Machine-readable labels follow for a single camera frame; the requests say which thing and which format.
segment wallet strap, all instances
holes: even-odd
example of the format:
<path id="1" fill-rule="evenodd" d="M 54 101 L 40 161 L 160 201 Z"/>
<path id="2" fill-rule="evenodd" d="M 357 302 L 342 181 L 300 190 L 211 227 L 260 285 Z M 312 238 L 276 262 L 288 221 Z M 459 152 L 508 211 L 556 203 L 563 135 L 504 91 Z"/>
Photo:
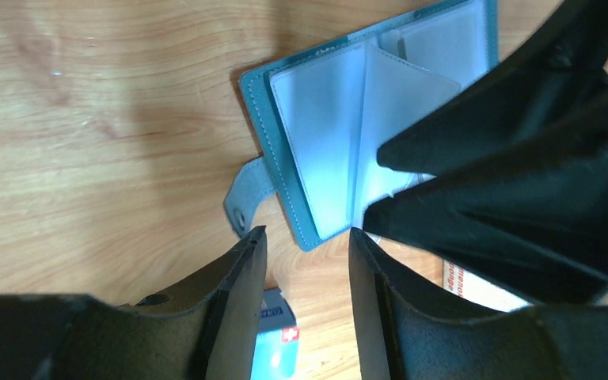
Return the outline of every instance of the wallet strap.
<path id="1" fill-rule="evenodd" d="M 253 224 L 257 207 L 263 200 L 276 193 L 264 157 L 258 157 L 243 165 L 222 205 L 234 232 L 244 237 Z"/>

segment open wallet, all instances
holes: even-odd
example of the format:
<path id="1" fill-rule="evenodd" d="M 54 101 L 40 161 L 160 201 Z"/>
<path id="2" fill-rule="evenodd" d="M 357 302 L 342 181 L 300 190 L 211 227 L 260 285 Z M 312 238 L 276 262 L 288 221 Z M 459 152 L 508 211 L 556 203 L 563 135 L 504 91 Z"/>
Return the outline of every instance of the open wallet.
<path id="1" fill-rule="evenodd" d="M 373 202 L 427 180 L 379 166 L 377 150 L 498 63 L 496 15 L 496 0 L 443 0 L 244 73 L 264 156 L 225 198 L 237 234 L 278 192 L 308 251 L 361 227 Z"/>

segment leather wallet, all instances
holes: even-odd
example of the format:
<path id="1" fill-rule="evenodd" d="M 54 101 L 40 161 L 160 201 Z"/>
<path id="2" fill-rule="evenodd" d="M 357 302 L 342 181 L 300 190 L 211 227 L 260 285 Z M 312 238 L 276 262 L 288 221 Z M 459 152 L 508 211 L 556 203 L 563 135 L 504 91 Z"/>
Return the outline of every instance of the leather wallet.
<path id="1" fill-rule="evenodd" d="M 225 198 L 239 236 L 278 192 L 299 246 L 362 226 L 373 202 L 427 180 L 377 149 L 498 63 L 496 0 L 444 0 L 243 74 L 264 156 Z"/>

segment wallet pocket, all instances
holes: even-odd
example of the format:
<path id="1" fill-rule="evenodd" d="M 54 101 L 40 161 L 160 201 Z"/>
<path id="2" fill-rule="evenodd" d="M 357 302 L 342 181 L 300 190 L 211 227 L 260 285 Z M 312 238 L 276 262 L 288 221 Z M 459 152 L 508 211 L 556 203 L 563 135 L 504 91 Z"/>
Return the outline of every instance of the wallet pocket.
<path id="1" fill-rule="evenodd" d="M 272 92 L 321 239 L 361 226 L 370 202 L 413 183 L 376 150 L 460 85 L 359 42 L 274 74 Z"/>

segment wooden surface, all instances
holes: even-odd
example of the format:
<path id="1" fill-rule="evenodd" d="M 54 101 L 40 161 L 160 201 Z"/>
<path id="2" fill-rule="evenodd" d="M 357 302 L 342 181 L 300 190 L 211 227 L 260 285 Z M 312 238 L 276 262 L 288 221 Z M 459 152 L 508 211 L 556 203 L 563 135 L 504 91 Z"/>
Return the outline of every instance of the wooden surface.
<path id="1" fill-rule="evenodd" d="M 214 260 L 260 153 L 239 74 L 429 2 L 0 0 L 0 292 L 136 302 Z M 502 56 L 556 3 L 500 1 Z M 359 378 L 348 236 L 299 252 L 276 198 L 255 223 L 302 328 L 298 377 Z M 441 282 L 432 255 L 383 245 Z"/>

